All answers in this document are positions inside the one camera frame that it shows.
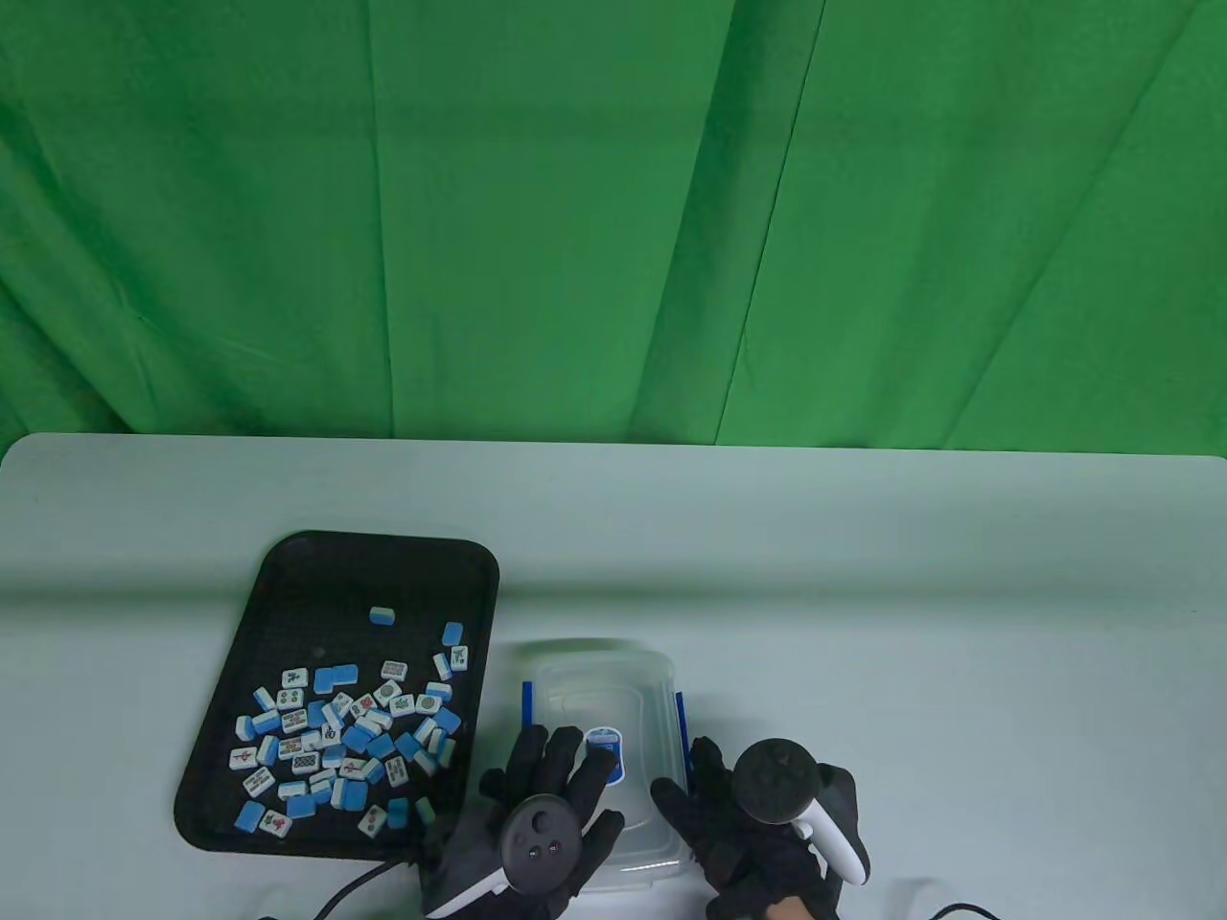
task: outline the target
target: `green fabric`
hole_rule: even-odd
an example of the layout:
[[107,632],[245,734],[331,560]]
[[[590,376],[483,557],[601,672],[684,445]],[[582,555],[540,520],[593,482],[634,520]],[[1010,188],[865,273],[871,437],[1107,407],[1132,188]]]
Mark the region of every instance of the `green fabric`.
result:
[[1225,47],[1214,0],[0,0],[0,451],[1223,454]]

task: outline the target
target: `container lid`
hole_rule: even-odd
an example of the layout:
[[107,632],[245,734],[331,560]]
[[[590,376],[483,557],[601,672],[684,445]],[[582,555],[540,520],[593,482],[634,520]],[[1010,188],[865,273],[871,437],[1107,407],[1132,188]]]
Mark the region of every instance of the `container lid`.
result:
[[643,888],[679,875],[685,844],[649,794],[658,776],[686,786],[672,662],[653,651],[551,655],[533,671],[525,704],[533,721],[551,731],[575,725],[589,747],[618,754],[598,812],[621,811],[626,829],[584,891]]

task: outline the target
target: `black glove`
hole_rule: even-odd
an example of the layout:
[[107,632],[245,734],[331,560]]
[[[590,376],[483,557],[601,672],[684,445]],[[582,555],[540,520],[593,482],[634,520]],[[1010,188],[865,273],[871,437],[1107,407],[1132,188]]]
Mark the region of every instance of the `black glove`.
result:
[[[530,795],[547,792],[566,799],[575,810],[580,826],[587,824],[596,811],[605,784],[617,769],[617,757],[611,751],[593,748],[572,776],[575,752],[583,740],[583,732],[575,727],[558,729],[551,737],[544,726],[530,725],[515,740],[507,769],[487,770],[479,789],[502,806],[497,810],[502,818]],[[548,894],[525,897],[514,889],[498,895],[486,894],[452,916],[456,920],[555,920],[609,857],[625,826],[622,812],[602,811],[584,834],[578,865],[567,881]],[[447,822],[432,827],[423,861],[437,857],[447,833]]]
[[[707,905],[708,920],[755,918],[789,897],[799,897],[815,920],[834,920],[840,881],[823,877],[809,843],[791,824],[755,821],[733,797],[733,772],[725,769],[720,748],[710,738],[694,738],[691,747],[694,795],[670,779],[652,784],[652,799],[694,851],[717,897]],[[845,788],[853,813],[856,792],[852,774],[820,764],[823,779]]]

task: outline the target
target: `wrist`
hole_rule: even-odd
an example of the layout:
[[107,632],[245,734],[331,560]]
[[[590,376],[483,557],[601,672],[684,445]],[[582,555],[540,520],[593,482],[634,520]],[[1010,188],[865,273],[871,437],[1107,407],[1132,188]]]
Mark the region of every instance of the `wrist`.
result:
[[814,920],[800,898],[784,898],[767,908],[767,920]]

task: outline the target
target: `label on container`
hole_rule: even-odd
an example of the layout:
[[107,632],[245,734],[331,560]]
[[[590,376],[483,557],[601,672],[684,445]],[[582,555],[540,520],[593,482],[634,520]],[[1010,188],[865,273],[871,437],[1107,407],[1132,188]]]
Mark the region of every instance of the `label on container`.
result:
[[606,751],[612,751],[617,757],[617,767],[614,769],[614,775],[610,776],[610,781],[606,786],[616,786],[623,779],[626,779],[626,770],[622,768],[622,732],[617,729],[611,729],[607,725],[599,729],[589,729],[588,734],[584,735],[584,745],[588,747],[602,747]]

